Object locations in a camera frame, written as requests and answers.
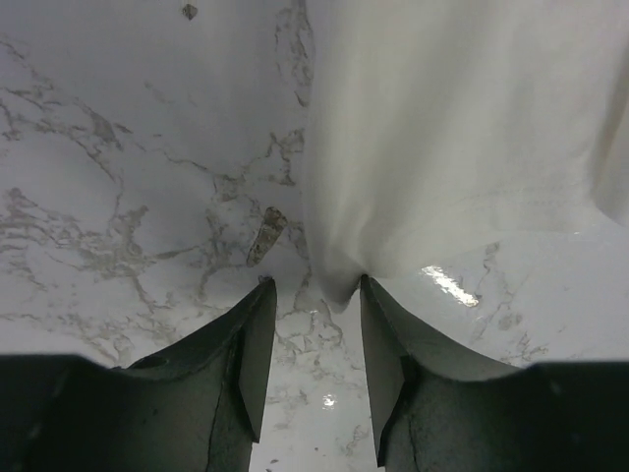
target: marble surface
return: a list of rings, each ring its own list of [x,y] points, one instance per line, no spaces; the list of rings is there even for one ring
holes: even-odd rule
[[[357,300],[330,313],[301,222],[324,2],[193,4],[191,21],[178,0],[0,5],[0,351],[128,366],[272,275],[277,330],[251,470],[374,471]],[[269,207],[281,218],[266,227],[283,230],[260,239]],[[384,284],[512,364],[623,358],[628,266],[627,230],[601,218]]]

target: marble countertop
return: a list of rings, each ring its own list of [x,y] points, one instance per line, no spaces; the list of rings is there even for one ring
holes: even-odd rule
[[[179,0],[0,6],[2,352],[128,366],[271,275],[277,331],[251,470],[375,470],[357,300],[330,313],[301,222],[323,4],[198,0],[191,21]],[[283,230],[257,240],[270,207]],[[628,234],[603,219],[522,234],[384,285],[515,365],[622,358]]]

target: white fabric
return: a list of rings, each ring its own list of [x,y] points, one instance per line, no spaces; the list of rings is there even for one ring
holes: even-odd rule
[[[629,1],[336,0],[320,23],[304,205],[333,302],[597,205],[629,221]]]

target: towel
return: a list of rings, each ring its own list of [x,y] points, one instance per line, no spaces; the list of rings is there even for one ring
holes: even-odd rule
[[[629,2],[336,0],[314,34],[304,218],[337,307],[363,273],[629,222]]]

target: white marble tabletop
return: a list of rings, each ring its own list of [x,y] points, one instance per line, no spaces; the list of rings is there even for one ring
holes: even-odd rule
[[[272,275],[278,320],[252,471],[374,471],[357,300],[321,300],[300,164],[323,2],[0,5],[0,351],[128,366]],[[265,211],[283,231],[253,257]],[[523,234],[385,281],[516,365],[626,357],[629,233]]]

